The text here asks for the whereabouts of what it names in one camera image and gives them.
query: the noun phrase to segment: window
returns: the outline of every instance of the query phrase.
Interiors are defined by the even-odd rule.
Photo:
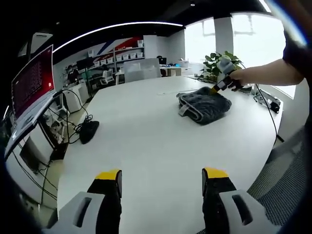
[[[280,20],[257,13],[232,14],[234,54],[245,67],[261,66],[283,57],[286,45]],[[291,98],[295,85],[276,86]]]
[[[185,58],[193,63],[205,61],[205,55],[215,52],[215,22],[213,18],[191,24],[185,29]]]

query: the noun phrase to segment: red screen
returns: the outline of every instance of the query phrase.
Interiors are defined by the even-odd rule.
[[[52,49],[50,46],[33,58],[12,81],[15,118],[42,95],[54,89],[52,74]]]

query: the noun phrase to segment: potted plant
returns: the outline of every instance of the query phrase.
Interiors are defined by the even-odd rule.
[[[238,57],[234,56],[233,54],[225,51],[224,54],[220,54],[218,52],[211,53],[210,56],[205,56],[206,61],[203,62],[205,65],[204,69],[202,69],[202,74],[198,77],[198,80],[216,84],[221,71],[219,70],[217,64],[221,60],[222,56],[228,56],[232,63],[235,65],[236,70],[242,69],[239,64],[242,64],[242,61],[238,59]]]

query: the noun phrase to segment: ceiling light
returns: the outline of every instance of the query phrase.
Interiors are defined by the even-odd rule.
[[[133,24],[165,24],[165,25],[172,25],[172,26],[178,26],[178,27],[183,27],[182,24],[178,24],[178,23],[167,23],[167,22],[153,22],[153,21],[147,21],[147,22],[131,22],[131,23],[120,23],[120,24],[114,24],[114,25],[111,25],[111,26],[107,26],[107,27],[103,27],[103,28],[99,28],[99,29],[96,29],[96,30],[93,30],[91,32],[88,32],[88,33],[85,33],[85,34],[82,34],[74,39],[71,39],[70,41],[64,43],[63,45],[61,45],[60,47],[56,48],[54,52],[56,52],[57,50],[59,50],[60,48],[64,47],[65,45],[68,45],[69,43],[79,39],[79,38],[82,38],[86,35],[89,35],[91,33],[95,33],[95,32],[98,32],[98,31],[101,31],[101,30],[104,30],[104,29],[108,29],[108,28],[114,28],[114,27],[119,27],[119,26],[125,26],[125,25],[133,25]]]
[[[266,4],[266,2],[264,0],[259,0],[259,2],[261,3],[261,5],[264,7],[264,9],[267,11],[267,12],[270,12],[271,13],[271,10],[269,8],[269,6]]]
[[[4,116],[3,119],[5,118],[6,113],[8,112],[9,106],[6,108],[5,112],[4,112]]]

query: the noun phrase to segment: gray towel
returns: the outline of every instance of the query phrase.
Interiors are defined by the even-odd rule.
[[[179,93],[181,116],[188,116],[196,123],[208,124],[221,118],[232,103],[220,94],[209,94],[210,88],[203,87],[192,93]]]

